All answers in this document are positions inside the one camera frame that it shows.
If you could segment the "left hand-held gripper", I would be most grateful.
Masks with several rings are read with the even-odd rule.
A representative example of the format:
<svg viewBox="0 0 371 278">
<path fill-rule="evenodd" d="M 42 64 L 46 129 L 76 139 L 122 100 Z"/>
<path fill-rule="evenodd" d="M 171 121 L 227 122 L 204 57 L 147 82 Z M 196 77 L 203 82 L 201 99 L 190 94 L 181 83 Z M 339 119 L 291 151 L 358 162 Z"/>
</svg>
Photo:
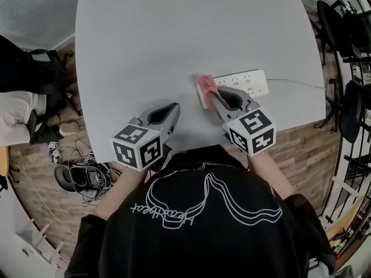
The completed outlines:
<svg viewBox="0 0 371 278">
<path fill-rule="evenodd" d="M 130 120 L 111 139 L 115 161 L 136 171 L 159 171 L 171 150 L 166 142 L 179 117 L 179 103 L 168 103 L 147 109 Z"/>
</svg>

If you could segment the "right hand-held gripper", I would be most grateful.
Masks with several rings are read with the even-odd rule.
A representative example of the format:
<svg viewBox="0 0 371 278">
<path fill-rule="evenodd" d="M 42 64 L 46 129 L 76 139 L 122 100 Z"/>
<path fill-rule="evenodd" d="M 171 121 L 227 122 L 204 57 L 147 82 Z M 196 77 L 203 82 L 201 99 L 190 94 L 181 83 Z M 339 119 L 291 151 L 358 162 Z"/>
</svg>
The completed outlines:
<svg viewBox="0 0 371 278">
<path fill-rule="evenodd" d="M 243 90 L 219 87 L 218 93 L 211 92 L 211 102 L 225 122 L 223 127 L 230 141 L 249 156 L 255 156 L 276 144 L 277 127 L 266 107 L 242 114 L 233 120 L 232 107 L 247 107 L 254 100 Z"/>
</svg>

